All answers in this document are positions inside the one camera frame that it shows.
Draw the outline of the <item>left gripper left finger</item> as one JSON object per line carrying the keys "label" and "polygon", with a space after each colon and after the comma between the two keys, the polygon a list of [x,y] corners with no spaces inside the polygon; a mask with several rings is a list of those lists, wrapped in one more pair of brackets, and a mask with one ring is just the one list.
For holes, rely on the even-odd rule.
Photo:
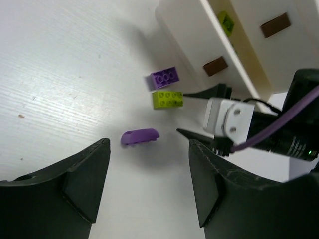
{"label": "left gripper left finger", "polygon": [[3,239],[86,239],[97,220],[110,140],[13,181],[0,183]]}

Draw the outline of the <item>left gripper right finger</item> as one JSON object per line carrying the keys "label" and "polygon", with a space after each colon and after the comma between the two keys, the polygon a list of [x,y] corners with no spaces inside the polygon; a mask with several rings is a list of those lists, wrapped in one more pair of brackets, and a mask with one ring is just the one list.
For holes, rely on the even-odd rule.
{"label": "left gripper right finger", "polygon": [[316,239],[319,175],[284,183],[255,175],[189,142],[199,219],[207,239]]}

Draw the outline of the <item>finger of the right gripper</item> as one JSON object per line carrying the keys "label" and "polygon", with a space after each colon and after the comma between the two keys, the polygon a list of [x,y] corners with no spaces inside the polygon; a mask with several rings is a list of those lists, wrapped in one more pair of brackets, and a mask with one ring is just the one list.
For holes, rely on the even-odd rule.
{"label": "finger of the right gripper", "polygon": [[188,131],[186,129],[177,128],[176,131],[179,132],[184,137],[186,137],[188,140],[197,140],[200,143],[202,143],[204,146],[206,146],[207,148],[213,149],[213,138],[210,138],[192,131]]}
{"label": "finger of the right gripper", "polygon": [[222,99],[231,99],[232,88],[226,84],[217,84],[214,87],[211,87],[207,90],[197,92],[197,93],[188,93],[183,94],[184,97],[189,98],[198,98],[198,99],[211,99],[211,98],[222,98]]}

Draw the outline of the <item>white drawer cabinet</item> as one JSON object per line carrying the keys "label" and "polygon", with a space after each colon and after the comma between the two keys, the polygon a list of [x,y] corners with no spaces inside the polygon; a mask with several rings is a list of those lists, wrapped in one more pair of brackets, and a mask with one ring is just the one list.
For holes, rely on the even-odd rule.
{"label": "white drawer cabinet", "polygon": [[229,40],[247,42],[255,53],[272,94],[288,90],[300,68],[318,68],[318,1],[210,0],[216,16],[226,11],[235,22]]}

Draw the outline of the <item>lime long lego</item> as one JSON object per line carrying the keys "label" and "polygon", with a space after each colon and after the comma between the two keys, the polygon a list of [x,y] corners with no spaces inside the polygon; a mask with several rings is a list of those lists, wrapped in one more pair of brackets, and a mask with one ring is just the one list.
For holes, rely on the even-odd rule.
{"label": "lime long lego", "polygon": [[176,91],[155,91],[152,93],[155,110],[178,108],[183,106],[183,94]]}

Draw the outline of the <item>white drawer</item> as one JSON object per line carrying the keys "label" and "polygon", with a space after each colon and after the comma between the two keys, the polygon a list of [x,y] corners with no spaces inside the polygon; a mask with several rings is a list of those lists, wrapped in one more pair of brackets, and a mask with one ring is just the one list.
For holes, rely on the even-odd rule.
{"label": "white drawer", "polygon": [[223,83],[235,98],[270,98],[269,80],[252,47],[229,40],[209,1],[161,0],[156,18],[203,89]]}

